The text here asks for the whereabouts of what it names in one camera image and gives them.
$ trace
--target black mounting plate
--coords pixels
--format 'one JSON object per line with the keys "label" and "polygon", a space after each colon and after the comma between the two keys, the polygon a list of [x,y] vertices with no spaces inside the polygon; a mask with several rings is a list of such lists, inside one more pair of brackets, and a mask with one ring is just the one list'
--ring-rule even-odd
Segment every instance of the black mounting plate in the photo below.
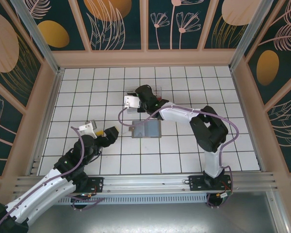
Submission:
{"label": "black mounting plate", "polygon": [[103,177],[89,177],[87,179],[87,184],[82,190],[76,190],[74,193],[94,193],[96,186],[96,193],[102,193],[103,189]]}
{"label": "black mounting plate", "polygon": [[231,189],[231,177],[230,175],[221,175],[220,179],[217,180],[215,184],[212,185],[212,187],[209,187],[205,181],[204,175],[196,175],[196,176],[189,176],[188,184],[190,185],[191,191],[211,191],[211,190],[218,190],[218,191],[224,191],[225,186],[221,182],[224,182],[227,187]]}

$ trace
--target white tile floor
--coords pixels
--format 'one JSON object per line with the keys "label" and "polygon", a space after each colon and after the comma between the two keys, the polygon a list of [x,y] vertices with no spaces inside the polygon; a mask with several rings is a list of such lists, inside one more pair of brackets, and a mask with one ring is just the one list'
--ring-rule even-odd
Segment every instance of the white tile floor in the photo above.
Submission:
{"label": "white tile floor", "polygon": [[[223,165],[234,171],[259,170],[248,128],[228,67],[130,67],[66,69],[56,102],[38,175],[45,175],[77,141],[70,126],[94,119],[99,130],[116,126],[118,140],[85,168],[88,175],[201,172],[204,151],[189,125],[162,121],[162,138],[133,139],[117,121],[126,88],[143,84],[162,87],[162,97],[176,104],[203,108],[207,104],[233,121],[240,137],[227,146]],[[147,114],[124,114],[124,122]],[[227,140],[234,130],[228,126]]]}

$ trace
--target metal grate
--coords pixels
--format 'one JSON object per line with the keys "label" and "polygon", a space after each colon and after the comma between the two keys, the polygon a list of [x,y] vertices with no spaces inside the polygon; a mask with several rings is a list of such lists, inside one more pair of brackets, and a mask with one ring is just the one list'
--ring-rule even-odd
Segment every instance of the metal grate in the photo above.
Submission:
{"label": "metal grate", "polygon": [[[99,195],[91,197],[90,200],[105,198],[99,204],[162,204],[162,203],[196,203],[206,202],[206,193],[195,194],[161,194],[161,195]],[[57,205],[70,205],[70,198],[62,198]]]}

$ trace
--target gold circle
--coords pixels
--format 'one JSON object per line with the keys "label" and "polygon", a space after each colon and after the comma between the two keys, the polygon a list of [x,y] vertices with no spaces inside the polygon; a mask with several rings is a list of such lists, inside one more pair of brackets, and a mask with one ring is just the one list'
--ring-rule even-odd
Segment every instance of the gold circle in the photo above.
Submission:
{"label": "gold circle", "polygon": [[19,45],[12,25],[0,15],[0,72],[10,72],[17,64]]}
{"label": "gold circle", "polygon": [[223,20],[233,26],[250,23],[260,0],[224,0],[222,5]]}
{"label": "gold circle", "polygon": [[103,21],[115,21],[115,18],[111,19],[112,11],[109,2],[114,10],[118,9],[122,18],[127,16],[131,10],[131,0],[84,0],[85,6],[93,16]]}
{"label": "gold circle", "polygon": [[269,85],[279,69],[279,58],[274,51],[264,51],[258,60],[257,79],[263,86]]}
{"label": "gold circle", "polygon": [[69,44],[68,32],[59,23],[46,20],[39,23],[38,28],[48,45],[62,48]]}

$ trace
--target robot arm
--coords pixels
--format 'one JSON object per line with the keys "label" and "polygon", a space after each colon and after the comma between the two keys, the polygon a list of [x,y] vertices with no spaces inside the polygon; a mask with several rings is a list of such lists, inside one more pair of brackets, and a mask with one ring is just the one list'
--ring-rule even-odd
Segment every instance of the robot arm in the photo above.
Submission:
{"label": "robot arm", "polygon": [[84,143],[84,157],[81,164],[73,172],[60,176],[72,168],[74,168],[81,159],[81,141],[78,140],[74,144],[74,148],[70,149],[58,162],[54,168],[43,177],[34,187],[27,191],[18,199],[8,203],[0,204],[0,220],[18,205],[28,194],[32,193],[38,186],[43,185],[36,192],[33,192],[25,199],[0,225],[0,233],[26,233],[29,226],[41,216],[48,208],[55,204],[59,199],[76,190],[82,190],[88,180],[88,176],[84,172],[84,166],[88,165],[93,158],[100,156],[101,148],[108,147],[113,144],[118,137],[118,130],[115,127],[106,129],[105,137],[97,136],[94,133],[96,128],[95,122],[90,121],[79,127],[79,131],[84,135],[82,140]]}
{"label": "robot arm", "polygon": [[[140,107],[139,112],[147,112],[150,115],[161,109],[153,116],[154,118],[190,124],[198,145],[205,150],[205,173],[213,179],[222,173],[219,151],[228,134],[228,129],[222,120],[194,113],[193,109],[173,108],[176,105],[172,102],[158,100],[149,85],[140,86],[135,92],[136,97],[125,96],[125,107]],[[209,106],[201,111],[216,115],[214,109]]]}

